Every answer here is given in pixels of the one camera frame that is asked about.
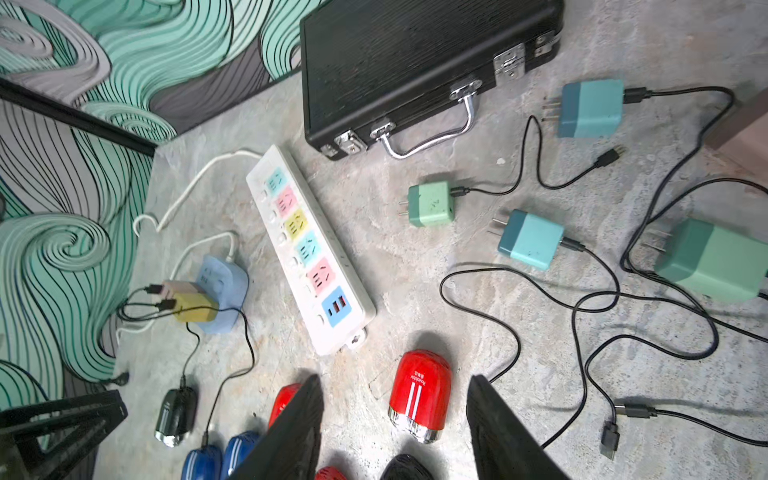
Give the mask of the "blue shaver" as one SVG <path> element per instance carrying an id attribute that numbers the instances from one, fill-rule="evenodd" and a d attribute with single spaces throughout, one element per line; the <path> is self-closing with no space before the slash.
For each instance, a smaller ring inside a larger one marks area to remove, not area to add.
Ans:
<path id="1" fill-rule="evenodd" d="M 261 436 L 254 431 L 246 431 L 233 436 L 224 450 L 221 480 L 227 480 L 233 472 L 245 461 L 256 445 Z"/>
<path id="2" fill-rule="evenodd" d="M 181 480 L 219 480 L 222 458 L 221 449 L 215 445 L 190 451 L 183 465 Z"/>

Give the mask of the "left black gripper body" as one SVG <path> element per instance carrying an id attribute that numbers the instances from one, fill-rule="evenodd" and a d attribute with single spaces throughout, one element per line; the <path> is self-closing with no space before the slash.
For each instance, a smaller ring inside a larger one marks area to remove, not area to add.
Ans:
<path id="1" fill-rule="evenodd" d="M 1 477 L 65 479 L 127 417 L 116 390 L 4 410 Z"/>

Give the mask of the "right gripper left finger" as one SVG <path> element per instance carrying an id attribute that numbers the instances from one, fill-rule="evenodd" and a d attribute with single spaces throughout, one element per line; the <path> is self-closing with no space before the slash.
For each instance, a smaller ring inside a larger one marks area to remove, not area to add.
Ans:
<path id="1" fill-rule="evenodd" d="M 285 410 L 232 479 L 313 479 L 321 445 L 324 398 L 321 381 L 313 374 L 301 383 Z"/>

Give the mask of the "blue shaver front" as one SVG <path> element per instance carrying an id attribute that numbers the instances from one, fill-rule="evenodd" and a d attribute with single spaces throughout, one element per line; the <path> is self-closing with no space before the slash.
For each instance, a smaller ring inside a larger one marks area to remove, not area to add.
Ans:
<path id="1" fill-rule="evenodd" d="M 183 465 L 181 480 L 219 480 L 222 458 L 221 449 L 215 445 L 190 451 Z"/>

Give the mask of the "green charger adapter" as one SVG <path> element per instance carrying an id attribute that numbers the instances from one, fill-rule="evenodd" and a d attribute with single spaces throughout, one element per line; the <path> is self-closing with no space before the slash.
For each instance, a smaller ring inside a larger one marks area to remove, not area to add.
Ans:
<path id="1" fill-rule="evenodd" d="M 752 300 L 767 285 L 767 243 L 716 223 L 687 218 L 641 245 L 657 252 L 657 276 L 715 301 Z"/>
<path id="2" fill-rule="evenodd" d="M 448 181 L 410 186 L 405 205 L 408 221 L 414 227 L 447 225 L 455 219 L 454 197 Z"/>

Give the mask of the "red shaver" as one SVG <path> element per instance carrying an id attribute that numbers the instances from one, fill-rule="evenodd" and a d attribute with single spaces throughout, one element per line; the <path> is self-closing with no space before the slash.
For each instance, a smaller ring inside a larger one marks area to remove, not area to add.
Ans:
<path id="1" fill-rule="evenodd" d="M 388 417 L 418 442 L 434 443 L 445 428 L 451 390 L 451 367 L 442 356 L 426 349 L 406 352 L 395 375 Z"/>
<path id="2" fill-rule="evenodd" d="M 268 421 L 268 428 L 271 429 L 277 418 L 281 415 L 281 413 L 285 410 L 286 406 L 291 402 L 293 397 L 296 395 L 296 393 L 301 389 L 302 384 L 301 383 L 293 383 L 289 385 L 283 386 L 279 392 L 277 393 L 269 421 Z"/>
<path id="3" fill-rule="evenodd" d="M 347 480 L 346 476 L 332 466 L 323 467 L 317 471 L 315 480 Z"/>

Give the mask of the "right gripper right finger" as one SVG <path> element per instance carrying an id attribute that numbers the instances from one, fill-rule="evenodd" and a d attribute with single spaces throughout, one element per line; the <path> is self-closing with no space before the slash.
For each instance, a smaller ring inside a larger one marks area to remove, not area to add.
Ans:
<path id="1" fill-rule="evenodd" d="M 565 479 L 482 375 L 471 378 L 466 416 L 480 479 Z"/>

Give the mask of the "pink charger adapter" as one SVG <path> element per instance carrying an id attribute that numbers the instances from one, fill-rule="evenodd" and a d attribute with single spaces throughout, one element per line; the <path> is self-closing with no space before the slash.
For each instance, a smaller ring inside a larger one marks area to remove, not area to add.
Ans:
<path id="1" fill-rule="evenodd" d="M 704 144 L 763 182 L 767 181 L 767 89 L 745 102 L 705 135 Z"/>

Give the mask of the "teal charger adapter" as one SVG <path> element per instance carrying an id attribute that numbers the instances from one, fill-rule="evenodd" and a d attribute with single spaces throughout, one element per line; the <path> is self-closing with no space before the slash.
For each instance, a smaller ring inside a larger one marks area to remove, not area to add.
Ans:
<path id="1" fill-rule="evenodd" d="M 557 124 L 559 138 L 599 138 L 612 135 L 621 123 L 624 82 L 601 79 L 569 83 L 544 108 L 542 120 Z"/>
<path id="2" fill-rule="evenodd" d="M 502 228 L 497 252 L 540 271 L 549 269 L 565 236 L 563 225 L 519 209 L 492 222 Z"/>

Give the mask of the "yellow charger adapter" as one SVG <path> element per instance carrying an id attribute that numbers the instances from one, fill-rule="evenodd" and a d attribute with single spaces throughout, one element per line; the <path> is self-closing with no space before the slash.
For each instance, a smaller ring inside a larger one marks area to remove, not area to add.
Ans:
<path id="1" fill-rule="evenodd" d="M 173 300 L 173 317 L 182 323 L 208 323 L 219 311 L 219 304 L 205 293 L 179 293 Z"/>

